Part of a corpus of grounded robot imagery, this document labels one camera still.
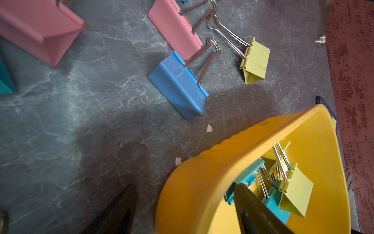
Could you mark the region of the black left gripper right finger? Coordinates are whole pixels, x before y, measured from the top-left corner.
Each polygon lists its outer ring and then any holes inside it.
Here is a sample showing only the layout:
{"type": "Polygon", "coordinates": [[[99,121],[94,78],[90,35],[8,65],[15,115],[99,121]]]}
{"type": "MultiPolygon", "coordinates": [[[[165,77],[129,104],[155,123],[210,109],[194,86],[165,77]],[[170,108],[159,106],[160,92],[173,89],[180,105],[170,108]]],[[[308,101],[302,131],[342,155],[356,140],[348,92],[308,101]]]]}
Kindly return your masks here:
{"type": "Polygon", "coordinates": [[[234,205],[242,234],[291,234],[244,184],[236,185],[234,205]]]}

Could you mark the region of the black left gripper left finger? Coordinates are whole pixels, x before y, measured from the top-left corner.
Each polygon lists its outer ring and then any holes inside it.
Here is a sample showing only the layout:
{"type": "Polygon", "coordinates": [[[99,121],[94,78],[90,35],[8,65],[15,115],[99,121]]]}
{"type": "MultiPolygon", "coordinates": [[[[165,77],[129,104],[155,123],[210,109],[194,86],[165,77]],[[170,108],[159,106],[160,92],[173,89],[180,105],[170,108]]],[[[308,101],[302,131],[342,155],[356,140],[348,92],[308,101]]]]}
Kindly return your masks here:
{"type": "Polygon", "coordinates": [[[81,233],[130,234],[137,200],[136,186],[128,185],[81,233]]]}

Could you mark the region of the yellow plastic storage box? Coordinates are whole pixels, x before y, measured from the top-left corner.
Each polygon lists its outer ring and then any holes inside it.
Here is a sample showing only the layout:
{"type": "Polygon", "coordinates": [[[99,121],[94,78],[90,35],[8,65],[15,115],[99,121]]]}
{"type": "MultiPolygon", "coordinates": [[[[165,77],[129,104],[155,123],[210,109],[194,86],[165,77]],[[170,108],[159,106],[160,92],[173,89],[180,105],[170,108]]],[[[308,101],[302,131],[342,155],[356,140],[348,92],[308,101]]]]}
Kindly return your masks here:
{"type": "Polygon", "coordinates": [[[306,216],[292,214],[295,234],[351,232],[349,198],[336,131],[328,109],[269,118],[178,166],[161,192],[155,218],[158,234],[238,234],[235,207],[224,194],[238,175],[277,142],[291,141],[290,161],[313,182],[306,216]]]}

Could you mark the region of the yellow binder clip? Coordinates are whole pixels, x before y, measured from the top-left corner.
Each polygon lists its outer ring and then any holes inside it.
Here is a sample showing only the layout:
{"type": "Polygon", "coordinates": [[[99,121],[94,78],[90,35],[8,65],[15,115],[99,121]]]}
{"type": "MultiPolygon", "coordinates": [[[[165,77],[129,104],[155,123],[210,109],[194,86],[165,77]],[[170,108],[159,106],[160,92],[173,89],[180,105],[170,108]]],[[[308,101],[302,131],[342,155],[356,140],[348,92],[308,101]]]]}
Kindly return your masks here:
{"type": "MultiPolygon", "coordinates": [[[[279,144],[281,145],[281,147],[282,147],[282,149],[285,153],[286,149],[290,146],[291,141],[283,139],[279,142],[279,144]]],[[[278,146],[276,146],[276,149],[277,149],[277,152],[279,154],[279,158],[281,159],[281,162],[283,163],[284,169],[287,171],[288,167],[286,166],[286,163],[283,160],[281,150],[278,146]]],[[[274,170],[274,168],[276,167],[277,161],[276,161],[276,158],[275,158],[273,148],[268,150],[264,155],[261,156],[261,158],[265,161],[265,167],[266,167],[267,171],[270,172],[270,171],[274,170]]]]}
{"type": "Polygon", "coordinates": [[[282,177],[282,179],[276,183],[276,188],[282,193],[279,208],[304,218],[307,213],[314,184],[300,170],[297,162],[289,161],[279,142],[273,146],[273,151],[282,177]],[[279,158],[276,146],[281,150],[283,160],[288,167],[287,171],[284,169],[283,163],[279,158]]]}
{"type": "Polygon", "coordinates": [[[239,69],[243,72],[244,82],[249,85],[254,82],[262,81],[265,79],[266,71],[268,67],[268,61],[270,56],[270,49],[260,44],[255,37],[251,38],[249,42],[244,41],[226,26],[224,26],[218,16],[211,13],[206,21],[207,28],[216,32],[224,42],[226,42],[242,59],[239,69]],[[215,23],[226,33],[229,34],[233,39],[238,41],[240,44],[246,47],[246,50],[242,52],[237,46],[235,46],[229,38],[221,32],[220,29],[213,27],[210,20],[214,19],[215,23]]]}

